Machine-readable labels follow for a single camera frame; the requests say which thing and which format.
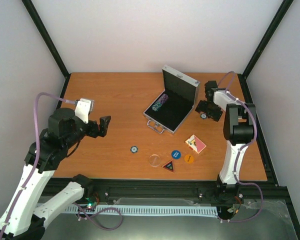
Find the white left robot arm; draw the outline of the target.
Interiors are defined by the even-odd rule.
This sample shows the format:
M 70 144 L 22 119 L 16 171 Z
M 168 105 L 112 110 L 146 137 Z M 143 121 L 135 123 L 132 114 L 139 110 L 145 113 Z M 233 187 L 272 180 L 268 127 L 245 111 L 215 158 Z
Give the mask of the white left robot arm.
M 93 198 L 93 181 L 74 176 L 67 186 L 48 202 L 38 207 L 38 200 L 62 160 L 76 150 L 84 137 L 104 137 L 111 120 L 104 116 L 99 122 L 89 119 L 94 101 L 81 98 L 73 102 L 75 109 L 58 108 L 48 119 L 48 127 L 38 132 L 29 147 L 17 189 L 0 217 L 0 239 L 39 240 L 46 228 L 63 210 L 77 200 Z

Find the blue white poker chip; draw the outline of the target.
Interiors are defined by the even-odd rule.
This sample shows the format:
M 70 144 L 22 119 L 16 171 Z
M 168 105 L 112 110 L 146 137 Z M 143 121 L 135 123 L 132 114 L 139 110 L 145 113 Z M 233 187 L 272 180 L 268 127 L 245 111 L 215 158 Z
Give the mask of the blue white poker chip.
M 206 115 L 205 113 L 202 113 L 202 114 L 200 115 L 200 117 L 201 117 L 202 119 L 207 119 L 207 118 L 208 118 L 207 115 Z
M 138 147 L 137 146 L 132 146 L 131 148 L 130 148 L 130 151 L 134 154 L 134 153 L 137 153 L 138 152 Z

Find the aluminium poker case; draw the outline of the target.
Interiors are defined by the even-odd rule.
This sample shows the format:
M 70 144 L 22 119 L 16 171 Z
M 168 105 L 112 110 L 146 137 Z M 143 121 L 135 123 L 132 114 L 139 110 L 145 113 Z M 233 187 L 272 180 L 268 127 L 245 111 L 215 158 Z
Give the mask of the aluminium poker case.
M 158 134 L 169 132 L 174 134 L 182 125 L 198 99 L 201 82 L 168 65 L 162 67 L 163 92 L 143 112 L 147 126 Z M 158 111 L 152 105 L 163 95 L 168 100 Z

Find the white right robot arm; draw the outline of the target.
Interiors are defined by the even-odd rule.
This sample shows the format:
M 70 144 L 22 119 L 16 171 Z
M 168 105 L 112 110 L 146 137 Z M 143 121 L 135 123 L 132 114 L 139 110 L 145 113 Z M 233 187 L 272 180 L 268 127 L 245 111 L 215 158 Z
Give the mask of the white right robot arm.
M 240 180 L 245 152 L 258 135 L 256 107 L 234 97 L 228 89 L 218 87 L 215 80 L 205 83 L 204 92 L 206 99 L 199 102 L 195 111 L 215 122 L 224 114 L 226 154 L 218 177 L 223 185 L 235 185 Z

